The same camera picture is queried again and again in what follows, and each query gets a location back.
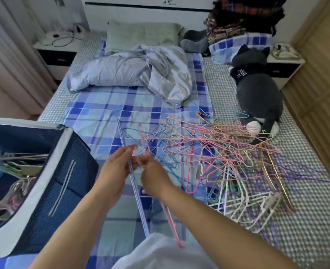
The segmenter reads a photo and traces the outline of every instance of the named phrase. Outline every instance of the white shirt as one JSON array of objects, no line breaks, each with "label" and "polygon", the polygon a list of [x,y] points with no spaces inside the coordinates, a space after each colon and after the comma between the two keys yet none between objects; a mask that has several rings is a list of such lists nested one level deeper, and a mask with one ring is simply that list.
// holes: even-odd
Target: white shirt
[{"label": "white shirt", "polygon": [[134,249],[118,260],[113,269],[217,269],[216,264],[204,251],[191,244],[176,241],[165,235],[153,233]]}]

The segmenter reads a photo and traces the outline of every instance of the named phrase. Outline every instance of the blue storage box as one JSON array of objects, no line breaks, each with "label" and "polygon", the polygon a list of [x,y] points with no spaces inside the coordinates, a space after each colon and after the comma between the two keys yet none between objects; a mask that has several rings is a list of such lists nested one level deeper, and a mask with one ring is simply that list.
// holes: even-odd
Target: blue storage box
[{"label": "blue storage box", "polygon": [[[90,191],[99,165],[73,129],[42,122],[0,119],[0,151],[49,154],[23,204],[0,226],[0,258],[39,253]],[[13,181],[1,174],[0,193]]]}]

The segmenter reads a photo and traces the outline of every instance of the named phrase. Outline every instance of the black drawer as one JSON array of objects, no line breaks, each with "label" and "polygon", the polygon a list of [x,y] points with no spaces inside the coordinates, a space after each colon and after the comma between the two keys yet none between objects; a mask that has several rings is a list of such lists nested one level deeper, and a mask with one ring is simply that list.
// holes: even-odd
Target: black drawer
[{"label": "black drawer", "polygon": [[299,66],[296,63],[267,63],[266,73],[271,77],[288,78]]},{"label": "black drawer", "polygon": [[70,66],[76,52],[38,50],[47,65]]}]

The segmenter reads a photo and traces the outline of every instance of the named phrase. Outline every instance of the black bandana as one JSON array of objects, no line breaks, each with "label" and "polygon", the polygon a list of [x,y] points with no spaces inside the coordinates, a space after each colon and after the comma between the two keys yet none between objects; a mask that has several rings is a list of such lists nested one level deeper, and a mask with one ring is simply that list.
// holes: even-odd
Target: black bandana
[{"label": "black bandana", "polygon": [[260,63],[250,63],[243,66],[234,67],[231,76],[235,79],[236,85],[248,75],[255,73],[265,73],[265,66]]}]

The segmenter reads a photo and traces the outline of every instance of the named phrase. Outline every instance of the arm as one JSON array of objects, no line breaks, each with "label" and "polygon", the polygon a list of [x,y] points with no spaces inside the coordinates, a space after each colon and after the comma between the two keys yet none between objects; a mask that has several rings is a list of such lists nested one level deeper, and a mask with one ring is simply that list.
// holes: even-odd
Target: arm
[{"label": "arm", "polygon": [[146,192],[170,208],[219,268],[298,268],[258,235],[175,187],[153,158],[141,180]]},{"label": "arm", "polygon": [[84,269],[108,211],[121,197],[131,159],[136,169],[146,156],[136,146],[118,149],[104,164],[91,191],[62,223],[29,269]]}]

